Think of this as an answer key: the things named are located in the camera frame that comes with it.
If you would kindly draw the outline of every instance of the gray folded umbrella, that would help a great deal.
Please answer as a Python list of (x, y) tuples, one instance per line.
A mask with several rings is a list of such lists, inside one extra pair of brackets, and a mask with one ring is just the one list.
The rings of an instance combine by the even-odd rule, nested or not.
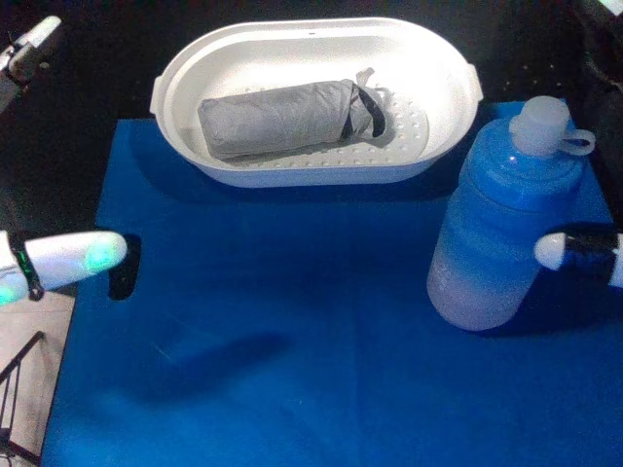
[(381, 136), (382, 100), (365, 87), (372, 73), (357, 73), (357, 84), (326, 81), (204, 100), (198, 112), (210, 155), (224, 160)]

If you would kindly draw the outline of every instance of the black background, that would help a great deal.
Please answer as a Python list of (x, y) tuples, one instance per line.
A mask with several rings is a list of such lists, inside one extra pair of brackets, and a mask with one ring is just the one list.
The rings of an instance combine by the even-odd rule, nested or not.
[[(474, 63), (490, 101), (542, 93), (572, 100), (582, 54), (581, 28), (563, 1), (24, 1), (3, 4), (0, 34), (16, 38), (47, 15), (63, 20), (51, 67), (0, 116), (0, 229), (92, 228), (117, 119), (150, 117), (154, 78), (183, 47), (221, 26), (406, 19)], [(7, 37), (0, 47), (8, 44)]]

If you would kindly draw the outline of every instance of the white basket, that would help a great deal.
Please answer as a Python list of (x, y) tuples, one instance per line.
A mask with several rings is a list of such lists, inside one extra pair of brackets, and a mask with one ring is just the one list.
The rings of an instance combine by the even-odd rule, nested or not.
[[(354, 78), (387, 90), (379, 140), (222, 162), (197, 109), (209, 97)], [(246, 23), (207, 34), (156, 79), (150, 106), (166, 141), (210, 177), (239, 187), (387, 183), (426, 170), (473, 123), (483, 95), (473, 65), (435, 33), (390, 18)]]

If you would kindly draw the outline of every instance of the blue water bottle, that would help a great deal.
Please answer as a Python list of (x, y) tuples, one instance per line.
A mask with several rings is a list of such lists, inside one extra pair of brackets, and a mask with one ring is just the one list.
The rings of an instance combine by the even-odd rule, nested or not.
[[(568, 221), (595, 146), (567, 131), (569, 111), (549, 96), (478, 133), (451, 196), (428, 273), (428, 296), (450, 323), (483, 331), (510, 320), (539, 265), (533, 248)], [(584, 140), (576, 145), (570, 140)]]

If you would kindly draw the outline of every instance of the blue table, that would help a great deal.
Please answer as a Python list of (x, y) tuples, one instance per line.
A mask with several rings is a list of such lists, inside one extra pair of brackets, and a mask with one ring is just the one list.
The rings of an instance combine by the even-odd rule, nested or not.
[[(246, 191), (120, 121), (98, 222), (142, 238), (136, 289), (80, 285), (43, 465), (623, 465), (623, 294), (544, 272), (487, 337), (428, 301), (472, 137), (398, 184)], [(609, 219), (590, 170), (575, 217)]]

